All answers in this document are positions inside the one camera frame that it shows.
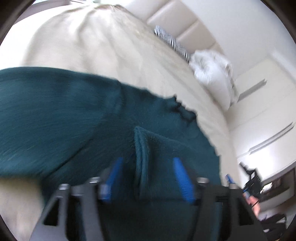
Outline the person right hand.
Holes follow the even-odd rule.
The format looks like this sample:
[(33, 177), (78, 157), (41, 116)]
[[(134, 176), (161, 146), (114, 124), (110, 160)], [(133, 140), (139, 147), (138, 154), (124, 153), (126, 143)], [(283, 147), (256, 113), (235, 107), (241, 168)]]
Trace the person right hand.
[(251, 196), (247, 192), (243, 193), (243, 196), (245, 197), (248, 205), (251, 206), (251, 209), (254, 212), (255, 216), (258, 217), (260, 213), (259, 199), (254, 196)]

